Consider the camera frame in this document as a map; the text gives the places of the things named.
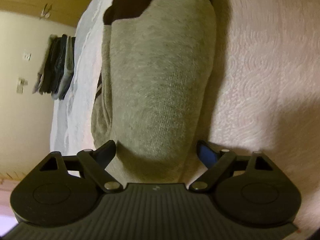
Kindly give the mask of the grey and black sweater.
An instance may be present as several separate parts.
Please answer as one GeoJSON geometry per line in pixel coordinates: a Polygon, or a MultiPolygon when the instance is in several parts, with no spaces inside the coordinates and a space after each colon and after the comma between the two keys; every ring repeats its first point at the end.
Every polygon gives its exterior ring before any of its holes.
{"type": "Polygon", "coordinates": [[[174,183],[213,68],[212,0],[113,0],[103,23],[94,145],[116,142],[107,170],[122,183],[174,183]]]}

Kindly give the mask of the grey white patterned sheet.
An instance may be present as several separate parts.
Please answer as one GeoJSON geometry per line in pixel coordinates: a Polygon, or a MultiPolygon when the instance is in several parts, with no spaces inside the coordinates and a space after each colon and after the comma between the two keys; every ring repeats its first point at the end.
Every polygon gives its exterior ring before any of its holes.
{"type": "Polygon", "coordinates": [[[94,148],[91,115],[101,71],[103,15],[113,0],[91,0],[75,32],[74,75],[63,100],[54,102],[50,150],[75,155],[94,148]]]}

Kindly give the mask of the hanging dark clothes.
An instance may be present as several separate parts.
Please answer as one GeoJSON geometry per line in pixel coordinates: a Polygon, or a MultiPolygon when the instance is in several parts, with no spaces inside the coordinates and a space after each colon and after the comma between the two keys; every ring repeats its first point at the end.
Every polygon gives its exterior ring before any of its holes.
{"type": "Polygon", "coordinates": [[[54,100],[65,98],[74,75],[74,44],[75,37],[50,35],[33,94],[50,94],[54,100]]]}

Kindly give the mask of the white wall socket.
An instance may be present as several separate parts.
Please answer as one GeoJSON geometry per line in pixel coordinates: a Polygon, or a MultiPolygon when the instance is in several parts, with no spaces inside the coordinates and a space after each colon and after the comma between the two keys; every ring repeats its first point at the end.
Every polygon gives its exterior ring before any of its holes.
{"type": "Polygon", "coordinates": [[[19,77],[17,80],[16,93],[22,94],[24,87],[28,85],[28,81],[25,78],[19,77]]]}

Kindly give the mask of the white wall switch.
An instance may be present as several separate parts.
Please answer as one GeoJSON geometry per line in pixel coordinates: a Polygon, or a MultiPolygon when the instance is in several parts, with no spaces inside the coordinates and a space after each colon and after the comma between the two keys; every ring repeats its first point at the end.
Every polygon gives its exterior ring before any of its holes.
{"type": "Polygon", "coordinates": [[[23,60],[29,61],[31,58],[31,53],[23,53],[23,60]]]}

